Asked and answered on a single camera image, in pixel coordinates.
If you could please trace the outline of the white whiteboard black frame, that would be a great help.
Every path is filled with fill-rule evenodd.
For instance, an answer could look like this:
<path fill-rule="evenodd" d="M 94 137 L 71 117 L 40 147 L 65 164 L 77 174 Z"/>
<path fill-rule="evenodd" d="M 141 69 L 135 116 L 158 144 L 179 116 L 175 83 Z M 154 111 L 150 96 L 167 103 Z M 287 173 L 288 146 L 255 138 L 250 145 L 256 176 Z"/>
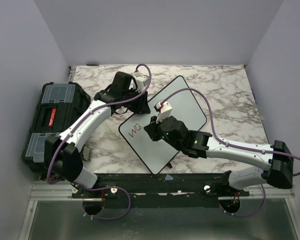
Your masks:
<path fill-rule="evenodd" d="M 183 76 L 174 78 L 148 101 L 150 114 L 133 114 L 118 128 L 120 134 L 152 174 L 158 174 L 178 153 L 176 147 L 185 144 L 190 131 L 199 131 L 207 117 Z M 159 122 L 164 140 L 152 141 L 144 127 L 152 116 L 157 102 L 164 99 L 172 106 L 169 117 Z"/>

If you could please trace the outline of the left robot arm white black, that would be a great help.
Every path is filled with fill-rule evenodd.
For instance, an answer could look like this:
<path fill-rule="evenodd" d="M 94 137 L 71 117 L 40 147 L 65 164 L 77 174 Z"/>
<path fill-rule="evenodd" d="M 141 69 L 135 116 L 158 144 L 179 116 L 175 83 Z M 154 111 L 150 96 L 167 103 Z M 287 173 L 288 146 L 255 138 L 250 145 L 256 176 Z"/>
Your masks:
<path fill-rule="evenodd" d="M 83 186 L 91 198 L 97 197 L 101 185 L 97 175 L 83 165 L 81 151 L 88 138 L 116 110 L 124 107 L 138 114 L 150 114 L 147 88 L 151 77 L 135 71 L 118 71 L 112 83 L 97 92 L 88 109 L 58 136 L 49 135 L 44 143 L 44 163 L 48 173 Z"/>

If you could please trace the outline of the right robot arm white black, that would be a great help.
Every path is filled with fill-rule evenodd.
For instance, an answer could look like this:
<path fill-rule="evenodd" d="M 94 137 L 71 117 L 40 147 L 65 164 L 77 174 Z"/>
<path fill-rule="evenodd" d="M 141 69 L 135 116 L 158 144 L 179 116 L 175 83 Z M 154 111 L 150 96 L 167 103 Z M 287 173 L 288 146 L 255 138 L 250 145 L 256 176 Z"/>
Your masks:
<path fill-rule="evenodd" d="M 294 160 L 283 141 L 274 144 L 250 144 L 232 140 L 218 140 L 208 132 L 189 130 L 173 116 L 157 122 L 156 116 L 144 127 L 154 142 L 165 141 L 177 151 L 191 158 L 218 158 L 250 165 L 231 171 L 220 183 L 220 191 L 231 196 L 237 190 L 264 183 L 278 189 L 293 187 Z"/>

